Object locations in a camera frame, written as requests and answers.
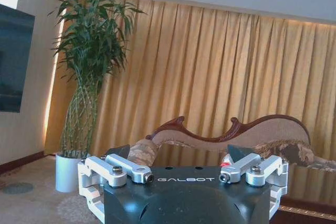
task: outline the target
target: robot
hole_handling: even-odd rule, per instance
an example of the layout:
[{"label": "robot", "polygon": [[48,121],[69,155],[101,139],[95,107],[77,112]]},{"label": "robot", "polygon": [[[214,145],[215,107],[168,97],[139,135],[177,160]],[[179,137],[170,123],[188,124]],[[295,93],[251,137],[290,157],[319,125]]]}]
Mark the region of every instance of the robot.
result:
[{"label": "robot", "polygon": [[288,163],[279,156],[150,168],[118,150],[78,163],[79,194],[105,224],[266,224],[287,193]]}]

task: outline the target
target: white flower pot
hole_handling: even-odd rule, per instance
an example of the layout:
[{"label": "white flower pot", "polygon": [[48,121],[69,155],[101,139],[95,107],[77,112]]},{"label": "white flower pot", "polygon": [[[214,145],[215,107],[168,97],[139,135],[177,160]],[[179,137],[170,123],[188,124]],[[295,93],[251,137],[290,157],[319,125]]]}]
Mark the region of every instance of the white flower pot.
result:
[{"label": "white flower pot", "polygon": [[78,162],[80,158],[61,157],[56,154],[56,190],[70,193],[78,190]]}]

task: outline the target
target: cream wall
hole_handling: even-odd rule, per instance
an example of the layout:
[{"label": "cream wall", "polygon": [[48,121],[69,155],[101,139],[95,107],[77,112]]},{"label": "cream wall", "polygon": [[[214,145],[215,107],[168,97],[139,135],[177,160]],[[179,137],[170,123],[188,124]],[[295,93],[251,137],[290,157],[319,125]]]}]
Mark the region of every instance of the cream wall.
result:
[{"label": "cream wall", "polygon": [[0,112],[0,164],[44,149],[45,112],[53,72],[52,40],[57,36],[53,0],[18,0],[17,9],[35,16],[20,113]]}]

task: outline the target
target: potted plant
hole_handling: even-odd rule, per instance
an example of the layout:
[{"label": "potted plant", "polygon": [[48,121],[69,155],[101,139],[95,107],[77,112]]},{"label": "potted plant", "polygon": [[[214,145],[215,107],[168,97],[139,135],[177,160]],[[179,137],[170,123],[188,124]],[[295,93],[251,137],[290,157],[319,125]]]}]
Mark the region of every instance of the potted plant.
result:
[{"label": "potted plant", "polygon": [[55,54],[64,53],[59,63],[77,82],[56,155],[56,189],[70,192],[78,189],[77,163],[89,155],[104,75],[124,69],[126,37],[133,29],[134,14],[143,12],[115,0],[58,1],[58,22],[64,20],[67,29],[57,38]]}]

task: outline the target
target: silver metal bracket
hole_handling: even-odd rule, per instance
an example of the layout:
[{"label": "silver metal bracket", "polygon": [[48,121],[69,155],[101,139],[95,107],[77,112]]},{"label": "silver metal bracket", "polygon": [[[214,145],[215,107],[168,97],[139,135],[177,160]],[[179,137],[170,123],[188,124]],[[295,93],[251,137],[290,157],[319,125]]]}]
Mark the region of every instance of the silver metal bracket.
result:
[{"label": "silver metal bracket", "polygon": [[257,165],[260,162],[261,158],[258,154],[250,153],[231,165],[223,166],[220,169],[219,180],[228,184],[237,183],[240,181],[241,175],[246,173],[251,165]]},{"label": "silver metal bracket", "polygon": [[154,180],[152,171],[148,166],[138,165],[117,154],[107,155],[105,161],[110,165],[121,166],[134,183],[146,184]]},{"label": "silver metal bracket", "polygon": [[148,166],[139,166],[116,154],[103,159],[91,156],[78,163],[79,195],[86,198],[89,209],[102,223],[105,222],[105,213],[98,186],[108,182],[112,187],[122,187],[127,175],[135,183],[145,184],[153,180]]},{"label": "silver metal bracket", "polygon": [[224,183],[239,182],[240,176],[246,173],[246,182],[250,186],[260,187],[266,182],[270,184],[269,219],[279,208],[282,195],[287,194],[288,163],[281,157],[272,155],[261,161],[259,155],[251,153],[231,165],[222,167],[220,171],[219,180]]}]

